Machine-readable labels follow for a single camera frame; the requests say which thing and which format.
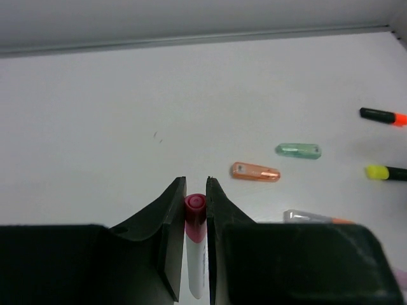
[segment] highlighter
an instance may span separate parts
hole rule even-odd
[[[372,121],[392,124],[399,127],[407,125],[407,116],[405,114],[370,108],[361,108],[359,113],[362,118],[371,119]]]
[[[185,240],[190,292],[200,299],[205,287],[206,198],[192,194],[185,198]]]
[[[389,167],[383,165],[369,165],[364,171],[372,180],[400,180],[407,181],[407,170],[404,168]]]
[[[283,213],[285,223],[332,223],[332,224],[354,224],[354,222],[341,219],[318,215],[314,213],[303,212],[299,210],[286,210]]]

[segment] yellow highlighter cap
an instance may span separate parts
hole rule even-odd
[[[383,165],[369,165],[364,170],[369,179],[387,180],[389,178],[389,170]]]

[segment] marker cap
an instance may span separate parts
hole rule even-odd
[[[279,156],[318,159],[322,155],[321,148],[317,144],[304,143],[281,143],[275,148]]]
[[[407,115],[401,113],[395,113],[396,120],[394,121],[393,125],[396,126],[404,126],[407,125]]]
[[[195,243],[206,235],[206,197],[192,194],[185,198],[185,232]]]
[[[354,224],[355,222],[347,220],[347,219],[332,218],[332,223],[333,224]]]
[[[390,176],[389,169],[383,165],[369,165],[364,170],[366,176],[373,180],[387,180]]]
[[[232,166],[232,175],[236,179],[276,182],[280,179],[280,172],[275,168],[235,162]]]

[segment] yellow highlighter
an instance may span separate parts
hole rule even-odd
[[[407,181],[407,170],[398,167],[383,165],[369,165],[364,171],[366,176],[372,180],[400,180]]]

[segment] pink marker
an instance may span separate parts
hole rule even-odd
[[[185,232],[190,291],[196,299],[200,299],[205,286],[205,195],[192,194],[185,198]]]

